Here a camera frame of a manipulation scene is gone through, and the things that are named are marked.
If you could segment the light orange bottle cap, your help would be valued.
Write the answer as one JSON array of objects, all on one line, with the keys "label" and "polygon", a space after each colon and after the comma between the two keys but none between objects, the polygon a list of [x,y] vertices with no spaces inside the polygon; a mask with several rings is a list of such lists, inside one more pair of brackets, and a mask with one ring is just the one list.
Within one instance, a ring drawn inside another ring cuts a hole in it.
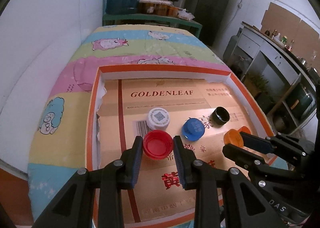
[{"label": "light orange bottle cap", "polygon": [[244,146],[244,140],[240,133],[235,129],[230,129],[223,136],[223,142],[225,145],[231,144],[242,148]]}]

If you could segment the dark orange bottle cap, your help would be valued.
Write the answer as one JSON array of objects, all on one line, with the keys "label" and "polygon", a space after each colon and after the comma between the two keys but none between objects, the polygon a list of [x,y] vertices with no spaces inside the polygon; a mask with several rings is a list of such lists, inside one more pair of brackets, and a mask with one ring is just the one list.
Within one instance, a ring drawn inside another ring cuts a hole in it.
[{"label": "dark orange bottle cap", "polygon": [[238,129],[238,132],[243,132],[243,133],[247,133],[247,134],[251,134],[251,131],[248,127],[246,126],[242,126],[240,129]]}]

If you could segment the red bottle cap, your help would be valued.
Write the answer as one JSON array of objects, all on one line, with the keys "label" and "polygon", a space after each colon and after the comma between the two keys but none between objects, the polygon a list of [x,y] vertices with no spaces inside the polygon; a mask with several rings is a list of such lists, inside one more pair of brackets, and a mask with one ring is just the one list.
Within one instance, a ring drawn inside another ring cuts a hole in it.
[{"label": "red bottle cap", "polygon": [[173,147],[172,137],[163,130],[150,131],[143,138],[143,151],[153,160],[165,159]]}]

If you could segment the blue bottle cap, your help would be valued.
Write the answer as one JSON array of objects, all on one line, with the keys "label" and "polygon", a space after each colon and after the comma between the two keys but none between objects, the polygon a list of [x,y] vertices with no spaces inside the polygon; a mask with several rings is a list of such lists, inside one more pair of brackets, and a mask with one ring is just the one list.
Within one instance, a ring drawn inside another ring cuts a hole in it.
[{"label": "blue bottle cap", "polygon": [[182,126],[182,135],[189,141],[198,141],[205,132],[203,123],[196,118],[188,119]]}]

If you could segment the black bottle cap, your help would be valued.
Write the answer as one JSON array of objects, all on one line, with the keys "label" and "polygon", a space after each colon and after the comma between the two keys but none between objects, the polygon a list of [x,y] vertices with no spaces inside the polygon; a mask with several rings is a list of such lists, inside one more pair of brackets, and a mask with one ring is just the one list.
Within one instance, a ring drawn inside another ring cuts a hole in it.
[{"label": "black bottle cap", "polygon": [[229,112],[222,106],[216,107],[210,116],[212,123],[223,126],[230,120]]}]

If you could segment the white bottle cap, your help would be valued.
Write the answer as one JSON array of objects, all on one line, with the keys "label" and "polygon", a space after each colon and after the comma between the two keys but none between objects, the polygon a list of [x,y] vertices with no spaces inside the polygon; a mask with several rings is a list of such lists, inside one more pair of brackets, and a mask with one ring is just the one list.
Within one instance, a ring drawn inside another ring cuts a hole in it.
[{"label": "white bottle cap", "polygon": [[169,112],[163,108],[152,108],[148,112],[147,125],[152,130],[165,131],[170,124]]}]

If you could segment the white kitchen counter cabinet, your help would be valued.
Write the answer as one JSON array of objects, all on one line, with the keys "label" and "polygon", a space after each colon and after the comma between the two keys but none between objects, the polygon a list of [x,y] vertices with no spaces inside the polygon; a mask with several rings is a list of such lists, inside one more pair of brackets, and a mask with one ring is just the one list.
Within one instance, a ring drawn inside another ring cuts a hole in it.
[{"label": "white kitchen counter cabinet", "polygon": [[223,55],[243,83],[247,74],[268,80],[268,95],[254,98],[275,132],[314,139],[318,124],[316,86],[294,55],[257,28],[242,22]]}]

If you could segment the shallow orange-rimmed cardboard tray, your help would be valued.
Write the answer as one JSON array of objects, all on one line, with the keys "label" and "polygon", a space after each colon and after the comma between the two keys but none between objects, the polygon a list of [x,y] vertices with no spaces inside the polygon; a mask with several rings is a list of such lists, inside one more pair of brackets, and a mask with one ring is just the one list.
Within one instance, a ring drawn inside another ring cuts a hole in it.
[{"label": "shallow orange-rimmed cardboard tray", "polygon": [[244,85],[226,68],[129,64],[97,68],[86,131],[86,167],[120,158],[141,136],[137,183],[123,191],[126,227],[172,227],[194,217],[195,192],[178,177],[175,136],[213,168],[234,167],[222,153],[234,129],[261,138],[270,124]]}]

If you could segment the potted green plant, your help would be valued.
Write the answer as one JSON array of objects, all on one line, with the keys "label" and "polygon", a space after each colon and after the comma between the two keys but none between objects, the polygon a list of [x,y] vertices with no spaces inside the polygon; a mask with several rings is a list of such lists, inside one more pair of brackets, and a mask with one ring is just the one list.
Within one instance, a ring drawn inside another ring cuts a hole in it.
[{"label": "potted green plant", "polygon": [[254,98],[262,93],[268,95],[268,80],[263,76],[247,74],[244,77],[243,84]]}]

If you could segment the colourful cartoon quilt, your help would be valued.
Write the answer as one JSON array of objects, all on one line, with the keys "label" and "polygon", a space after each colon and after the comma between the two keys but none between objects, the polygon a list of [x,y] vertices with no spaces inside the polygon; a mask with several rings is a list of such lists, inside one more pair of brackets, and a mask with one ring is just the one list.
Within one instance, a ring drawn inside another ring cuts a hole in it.
[{"label": "colourful cartoon quilt", "polygon": [[231,72],[186,30],[150,25],[97,28],[57,78],[31,143],[28,185],[34,219],[79,168],[87,168],[87,120],[97,68],[129,64],[224,67]]}]

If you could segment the green metal table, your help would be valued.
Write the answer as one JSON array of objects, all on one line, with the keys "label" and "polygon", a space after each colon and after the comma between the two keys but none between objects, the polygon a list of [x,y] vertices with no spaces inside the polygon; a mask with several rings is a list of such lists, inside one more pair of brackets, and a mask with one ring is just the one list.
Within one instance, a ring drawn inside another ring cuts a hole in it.
[{"label": "green metal table", "polygon": [[104,14],[102,18],[103,26],[106,26],[111,22],[115,24],[118,20],[145,20],[145,21],[153,21],[153,22],[161,22],[161,23],[169,23],[169,24],[177,24],[183,26],[189,26],[195,28],[194,36],[199,38],[202,25],[193,20],[187,21],[180,18],[169,17],[169,16],[160,16],[154,14],[120,14],[120,15],[112,15],[112,14]]}]

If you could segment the black refrigerator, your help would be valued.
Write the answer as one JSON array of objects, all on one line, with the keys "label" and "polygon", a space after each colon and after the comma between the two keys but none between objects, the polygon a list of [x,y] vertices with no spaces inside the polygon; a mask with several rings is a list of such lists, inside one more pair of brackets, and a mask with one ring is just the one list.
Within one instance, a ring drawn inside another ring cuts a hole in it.
[{"label": "black refrigerator", "polygon": [[185,0],[185,9],[202,25],[199,39],[205,45],[213,45],[228,2],[229,0]]}]

